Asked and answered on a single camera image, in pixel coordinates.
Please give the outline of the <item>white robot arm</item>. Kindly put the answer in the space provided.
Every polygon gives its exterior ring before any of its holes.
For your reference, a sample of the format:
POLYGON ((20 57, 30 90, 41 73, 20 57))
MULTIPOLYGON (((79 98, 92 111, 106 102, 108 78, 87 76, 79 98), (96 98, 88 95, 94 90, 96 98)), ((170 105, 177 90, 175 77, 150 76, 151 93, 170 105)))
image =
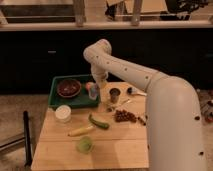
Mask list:
POLYGON ((207 171, 199 99, 189 82, 114 57, 105 39, 83 56, 98 85, 113 74, 146 93, 149 171, 207 171))

